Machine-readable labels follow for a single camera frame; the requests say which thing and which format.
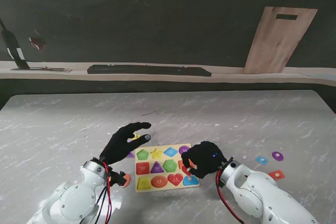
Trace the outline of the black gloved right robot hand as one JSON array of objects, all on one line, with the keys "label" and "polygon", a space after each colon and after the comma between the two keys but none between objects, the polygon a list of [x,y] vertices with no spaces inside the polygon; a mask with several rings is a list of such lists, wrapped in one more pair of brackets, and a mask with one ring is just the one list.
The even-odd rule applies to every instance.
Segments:
[{"label": "black gloved right robot hand", "polygon": [[227,162],[218,146],[209,141],[194,145],[181,158],[188,172],[200,179],[217,172]]}]

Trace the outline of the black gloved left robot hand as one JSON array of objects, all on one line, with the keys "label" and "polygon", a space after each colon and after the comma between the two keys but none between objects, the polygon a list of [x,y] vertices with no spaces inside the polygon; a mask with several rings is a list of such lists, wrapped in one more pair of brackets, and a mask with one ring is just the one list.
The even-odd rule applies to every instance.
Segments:
[{"label": "black gloved left robot hand", "polygon": [[147,143],[151,136],[144,134],[130,142],[128,142],[128,139],[134,138],[134,132],[141,129],[149,129],[150,127],[151,124],[149,122],[136,122],[118,129],[101,152],[99,161],[110,165],[123,160],[130,152]]}]

